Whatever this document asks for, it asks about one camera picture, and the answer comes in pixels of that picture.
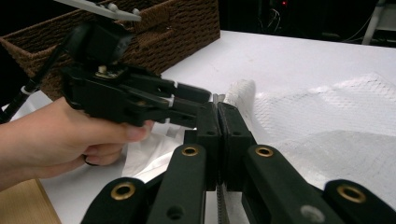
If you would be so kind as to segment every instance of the white surface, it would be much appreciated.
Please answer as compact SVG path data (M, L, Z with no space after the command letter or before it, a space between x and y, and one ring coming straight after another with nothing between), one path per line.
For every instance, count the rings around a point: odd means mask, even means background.
M163 78L213 93L225 93L232 83L244 78L256 83L257 92L269 92L314 88L373 72L396 83L396 49L221 32L220 40L165 71ZM37 98L39 103L34 96L26 106L48 101L42 95ZM62 223L79 223L102 187L121 176L123 163L84 166L42 180ZM212 217L206 216L206 223L216 223Z

